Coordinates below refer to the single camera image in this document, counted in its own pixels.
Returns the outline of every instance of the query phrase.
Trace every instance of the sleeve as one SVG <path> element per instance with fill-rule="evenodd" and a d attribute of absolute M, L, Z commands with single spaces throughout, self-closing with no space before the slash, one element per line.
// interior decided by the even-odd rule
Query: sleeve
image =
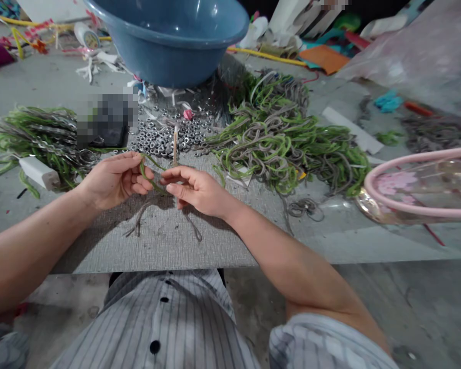
<path fill-rule="evenodd" d="M 397 369 L 393 359 L 354 328 L 319 314 L 297 314 L 271 331 L 270 369 Z"/>
<path fill-rule="evenodd" d="M 28 353 L 27 336 L 0 324 L 0 369 L 25 368 Z"/>

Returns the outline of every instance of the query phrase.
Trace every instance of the clear plastic bag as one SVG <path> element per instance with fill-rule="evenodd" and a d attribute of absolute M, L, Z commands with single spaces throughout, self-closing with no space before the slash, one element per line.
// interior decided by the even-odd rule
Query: clear plastic bag
<path fill-rule="evenodd" d="M 380 36 L 338 73 L 363 77 L 461 116 L 461 11 Z"/>

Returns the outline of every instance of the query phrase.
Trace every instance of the finger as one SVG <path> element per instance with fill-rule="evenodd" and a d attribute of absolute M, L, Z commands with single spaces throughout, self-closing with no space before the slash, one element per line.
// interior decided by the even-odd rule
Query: finger
<path fill-rule="evenodd" d="M 110 173 L 120 174 L 136 167 L 142 161 L 140 154 L 119 160 L 110 160 L 106 162 L 106 169 Z"/>
<path fill-rule="evenodd" d="M 110 156 L 106 159 L 104 159 L 105 161 L 115 161 L 115 160 L 121 160 L 121 159 L 127 159 L 127 158 L 131 158 L 131 157 L 135 157 L 137 156 L 138 153 L 136 151 L 127 151 L 125 153 L 122 153 L 122 154 L 117 154 L 117 155 L 113 155 L 113 156 Z"/>
<path fill-rule="evenodd" d="M 129 196 L 133 194 L 131 176 L 132 175 L 130 174 L 130 172 L 126 172 L 123 174 L 123 177 L 121 178 L 122 186 Z"/>
<path fill-rule="evenodd" d="M 178 199 L 178 210 L 181 210 L 182 208 L 188 206 L 189 204 L 184 201 L 184 200 L 181 200 L 181 199 Z"/>
<path fill-rule="evenodd" d="M 195 184 L 197 177 L 201 174 L 200 171 L 185 167 L 179 166 L 175 168 L 170 168 L 161 174 L 162 178 L 170 179 L 175 177 L 182 177 L 186 179 L 192 186 Z"/>
<path fill-rule="evenodd" d="M 137 177 L 137 183 L 141 184 L 143 188 L 145 188 L 147 191 L 151 191 L 154 189 L 152 184 L 147 181 L 145 178 L 143 178 L 141 175 Z"/>
<path fill-rule="evenodd" d="M 150 169 L 149 167 L 145 167 L 145 175 L 148 179 L 154 179 L 154 173 L 152 172 L 152 169 Z"/>
<path fill-rule="evenodd" d="M 177 182 L 186 182 L 186 179 L 179 176 L 173 178 L 161 178 L 160 183 L 164 186 L 168 185 L 169 183 L 177 183 Z"/>
<path fill-rule="evenodd" d="M 140 195 L 146 195 L 149 193 L 143 186 L 139 183 L 132 184 L 132 191 L 139 193 Z"/>
<path fill-rule="evenodd" d="M 194 205 L 197 201 L 197 193 L 195 190 L 190 189 L 187 186 L 183 186 L 182 184 L 171 183 L 166 186 L 167 192 L 173 194 L 178 199 L 184 200 L 192 205 Z"/>

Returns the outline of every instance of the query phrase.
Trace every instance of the striped shirt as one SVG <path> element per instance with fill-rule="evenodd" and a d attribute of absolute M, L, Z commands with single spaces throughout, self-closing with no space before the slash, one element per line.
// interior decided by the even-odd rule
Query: striped shirt
<path fill-rule="evenodd" d="M 0 369 L 22 368 L 27 339 L 0 324 Z M 275 368 L 395 369 L 355 329 L 317 314 L 298 314 L 272 330 Z M 51 366 L 68 368 L 259 368 L 239 334 L 217 270 L 122 273 L 104 308 Z"/>

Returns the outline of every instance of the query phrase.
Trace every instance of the white power adapter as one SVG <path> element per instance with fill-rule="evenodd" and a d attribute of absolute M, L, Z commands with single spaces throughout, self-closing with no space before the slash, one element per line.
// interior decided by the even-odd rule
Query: white power adapter
<path fill-rule="evenodd" d="M 21 158 L 19 159 L 19 164 L 29 178 L 48 191 L 53 190 L 60 183 L 58 173 L 46 164 L 43 164 L 35 156 Z"/>

